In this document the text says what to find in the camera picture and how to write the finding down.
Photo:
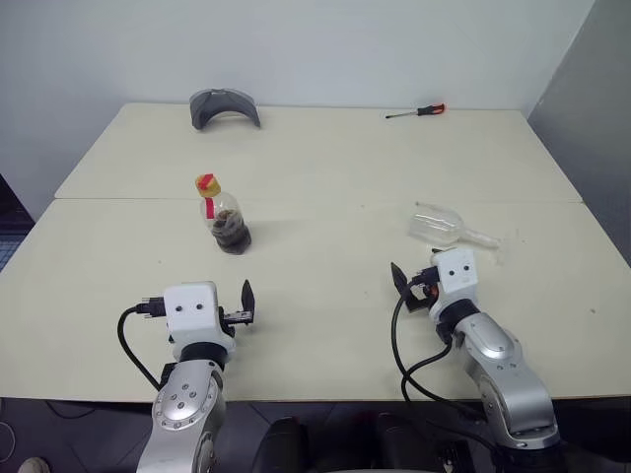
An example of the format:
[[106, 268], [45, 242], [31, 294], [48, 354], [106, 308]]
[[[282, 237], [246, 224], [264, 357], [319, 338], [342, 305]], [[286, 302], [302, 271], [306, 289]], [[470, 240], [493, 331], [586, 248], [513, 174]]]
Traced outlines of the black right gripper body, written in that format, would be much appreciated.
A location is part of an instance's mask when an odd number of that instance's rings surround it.
[[410, 280], [403, 277], [401, 295], [408, 311], [429, 309], [438, 300], [439, 282], [437, 267], [423, 269]]

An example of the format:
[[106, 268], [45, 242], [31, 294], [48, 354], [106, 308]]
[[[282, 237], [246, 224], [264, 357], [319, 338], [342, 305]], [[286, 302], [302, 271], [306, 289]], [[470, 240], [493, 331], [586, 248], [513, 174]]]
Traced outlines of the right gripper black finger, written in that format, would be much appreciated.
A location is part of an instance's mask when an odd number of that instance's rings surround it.
[[404, 272], [394, 263], [390, 263], [390, 271], [393, 284], [401, 297], [406, 297], [409, 293], [408, 279]]

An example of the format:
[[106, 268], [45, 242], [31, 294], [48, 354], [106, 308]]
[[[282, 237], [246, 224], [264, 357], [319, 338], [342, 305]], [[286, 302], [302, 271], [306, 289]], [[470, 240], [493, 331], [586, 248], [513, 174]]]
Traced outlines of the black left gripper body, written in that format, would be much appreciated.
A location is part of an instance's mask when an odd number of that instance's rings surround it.
[[220, 327], [226, 335], [232, 338], [235, 337], [235, 326], [241, 324], [250, 325], [253, 323], [254, 314], [254, 307], [248, 307], [244, 310], [237, 310], [233, 312], [225, 312], [222, 306], [218, 307]]

